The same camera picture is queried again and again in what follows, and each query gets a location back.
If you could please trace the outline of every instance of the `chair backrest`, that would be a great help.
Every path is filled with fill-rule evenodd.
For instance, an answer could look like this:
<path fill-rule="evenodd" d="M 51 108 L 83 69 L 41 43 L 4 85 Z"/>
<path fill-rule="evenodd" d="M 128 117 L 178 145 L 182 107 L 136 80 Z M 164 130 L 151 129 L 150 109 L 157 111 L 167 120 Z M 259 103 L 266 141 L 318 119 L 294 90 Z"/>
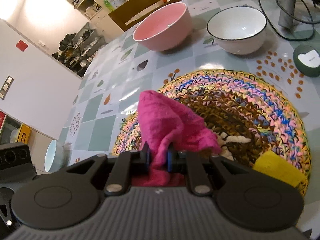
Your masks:
<path fill-rule="evenodd" d="M 160 0 L 129 0 L 125 2 L 123 5 L 119 6 L 116 10 L 109 13 L 111 19 L 113 19 L 119 27 L 126 31 L 130 29 L 132 26 L 136 25 L 138 22 L 145 19 L 149 14 L 154 12 L 155 10 L 159 9 L 160 7 L 167 5 L 169 3 L 178 2 L 181 0 L 171 0 L 170 2 L 159 6 L 158 8 L 148 12 L 144 16 L 140 17 L 139 19 L 130 22 L 128 25 L 126 23 L 132 19 L 132 17 L 136 16 L 138 13 L 142 12 L 144 9 L 148 8 L 149 6 L 159 2 Z"/>

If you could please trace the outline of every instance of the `checkered tablecloth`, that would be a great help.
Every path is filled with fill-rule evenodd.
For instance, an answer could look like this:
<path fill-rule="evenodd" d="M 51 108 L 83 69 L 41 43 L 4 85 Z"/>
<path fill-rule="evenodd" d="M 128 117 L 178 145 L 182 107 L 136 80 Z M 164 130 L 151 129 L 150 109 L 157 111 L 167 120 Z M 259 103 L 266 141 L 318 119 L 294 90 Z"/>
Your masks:
<path fill-rule="evenodd" d="M 320 20 L 320 10 L 308 2 L 314 20 Z M 311 182 L 305 197 L 306 206 L 320 207 L 320 78 L 302 77 L 293 60 L 293 50 L 301 42 L 287 42 L 267 27 L 267 41 L 249 56 L 236 56 L 222 50 L 208 34 L 208 20 L 225 8 L 246 5 L 259 9 L 258 0 L 184 0 L 191 13 L 194 31 L 182 46 L 171 53 L 149 51 L 132 39 L 134 27 L 115 39 L 95 57 L 87 70 L 74 100 L 59 141 L 71 142 L 69 164 L 97 153 L 112 151 L 123 119 L 135 112 L 141 91 L 157 90 L 178 76 L 196 69 L 224 68 L 242 70 L 263 77 L 281 90 L 302 116 L 313 158 Z M 261 0 L 267 15 L 277 25 L 280 9 L 275 0 Z M 295 15 L 307 17 L 297 1 Z M 305 42 L 320 51 L 320 26 L 316 36 Z M 306 37 L 311 26 L 298 24 L 288 37 Z M 287 65 L 292 71 L 283 72 Z M 301 222 L 307 230 L 310 221 Z"/>

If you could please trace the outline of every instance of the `pink cloth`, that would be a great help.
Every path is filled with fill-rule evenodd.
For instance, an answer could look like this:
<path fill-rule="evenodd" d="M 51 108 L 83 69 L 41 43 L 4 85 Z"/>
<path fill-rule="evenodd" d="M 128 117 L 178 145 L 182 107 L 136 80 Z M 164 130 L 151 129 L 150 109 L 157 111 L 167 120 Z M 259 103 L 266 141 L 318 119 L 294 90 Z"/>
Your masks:
<path fill-rule="evenodd" d="M 210 147 L 216 154 L 221 151 L 216 134 L 205 127 L 202 117 L 187 106 L 155 91 L 147 90 L 140 94 L 138 120 L 142 145 L 145 142 L 149 144 L 152 162 L 148 176 L 132 179 L 134 186 L 184 184 L 182 175 L 169 174 L 163 168 L 171 142 L 176 150 L 197 152 Z"/>

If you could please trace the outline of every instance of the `crocheted placemat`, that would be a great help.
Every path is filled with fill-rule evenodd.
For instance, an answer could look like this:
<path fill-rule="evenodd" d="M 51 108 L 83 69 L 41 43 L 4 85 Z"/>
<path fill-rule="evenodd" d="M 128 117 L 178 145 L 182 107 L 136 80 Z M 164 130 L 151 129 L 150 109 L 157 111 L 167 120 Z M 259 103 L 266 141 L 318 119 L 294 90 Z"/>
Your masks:
<path fill-rule="evenodd" d="M 190 107 L 209 129 L 245 136 L 249 143 L 227 143 L 235 161 L 252 166 L 272 150 L 307 178 L 298 189 L 305 195 L 311 156 L 302 120 L 274 87 L 253 74 L 230 70 L 199 70 L 165 84 L 158 92 Z M 138 149 L 141 133 L 137 113 L 129 116 L 117 137 L 113 155 Z"/>

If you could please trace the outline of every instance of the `gray ribbed surface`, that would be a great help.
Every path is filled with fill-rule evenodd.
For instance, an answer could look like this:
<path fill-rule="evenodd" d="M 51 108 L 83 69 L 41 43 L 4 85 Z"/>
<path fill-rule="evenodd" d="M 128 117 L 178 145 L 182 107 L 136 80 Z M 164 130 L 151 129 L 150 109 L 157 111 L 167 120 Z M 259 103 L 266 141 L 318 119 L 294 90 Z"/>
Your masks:
<path fill-rule="evenodd" d="M 133 187 L 124 196 L 109 197 L 87 221 L 58 231 L 25 226 L 7 240 L 303 240 L 295 228 L 276 233 L 251 232 L 231 224 L 210 198 L 185 188 Z"/>

